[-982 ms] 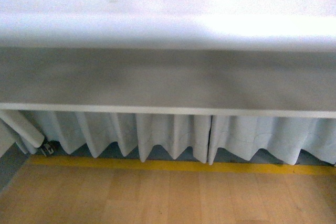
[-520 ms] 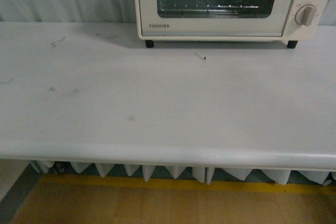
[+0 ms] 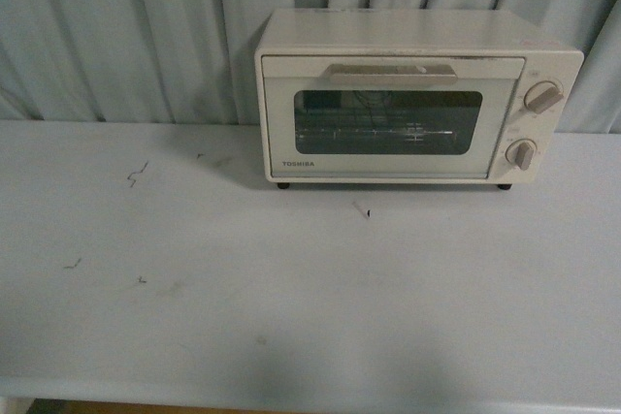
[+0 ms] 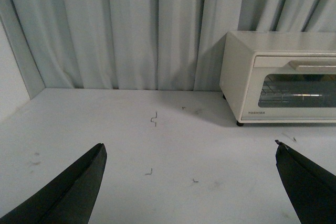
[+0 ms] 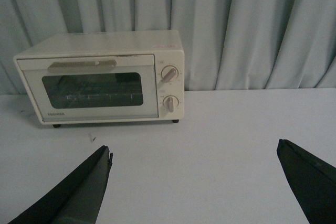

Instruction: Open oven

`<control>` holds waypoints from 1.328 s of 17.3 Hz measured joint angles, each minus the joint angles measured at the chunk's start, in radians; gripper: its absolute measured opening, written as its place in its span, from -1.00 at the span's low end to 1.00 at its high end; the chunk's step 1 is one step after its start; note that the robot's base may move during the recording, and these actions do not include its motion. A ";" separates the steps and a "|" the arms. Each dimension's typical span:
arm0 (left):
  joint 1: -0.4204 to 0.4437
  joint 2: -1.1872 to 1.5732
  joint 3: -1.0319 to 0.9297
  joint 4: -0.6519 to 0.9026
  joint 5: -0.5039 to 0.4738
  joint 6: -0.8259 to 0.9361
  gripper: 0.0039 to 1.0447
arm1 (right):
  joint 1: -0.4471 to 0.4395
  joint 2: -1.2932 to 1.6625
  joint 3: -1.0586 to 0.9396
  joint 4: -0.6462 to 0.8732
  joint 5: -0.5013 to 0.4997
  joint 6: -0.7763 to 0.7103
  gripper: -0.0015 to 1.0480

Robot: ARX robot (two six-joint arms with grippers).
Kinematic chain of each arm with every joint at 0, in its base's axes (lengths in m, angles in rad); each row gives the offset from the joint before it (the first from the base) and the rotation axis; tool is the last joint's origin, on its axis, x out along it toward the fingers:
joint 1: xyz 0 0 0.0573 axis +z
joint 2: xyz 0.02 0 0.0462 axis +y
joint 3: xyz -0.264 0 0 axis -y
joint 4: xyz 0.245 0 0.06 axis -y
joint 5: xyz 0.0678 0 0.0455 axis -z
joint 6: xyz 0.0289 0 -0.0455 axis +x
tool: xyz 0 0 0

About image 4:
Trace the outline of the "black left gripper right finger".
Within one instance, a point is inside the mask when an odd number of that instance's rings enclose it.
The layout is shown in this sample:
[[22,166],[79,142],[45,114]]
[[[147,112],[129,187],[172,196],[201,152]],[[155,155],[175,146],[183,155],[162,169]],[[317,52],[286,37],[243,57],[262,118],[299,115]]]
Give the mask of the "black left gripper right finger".
[[275,140],[276,167],[301,223],[335,223],[335,175]]

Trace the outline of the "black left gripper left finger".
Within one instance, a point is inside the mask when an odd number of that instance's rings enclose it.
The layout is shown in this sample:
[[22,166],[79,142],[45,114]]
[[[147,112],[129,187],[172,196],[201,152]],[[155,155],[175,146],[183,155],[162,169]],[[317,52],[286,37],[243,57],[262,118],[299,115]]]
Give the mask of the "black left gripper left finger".
[[107,162],[98,143],[37,193],[1,217],[1,223],[88,223]]

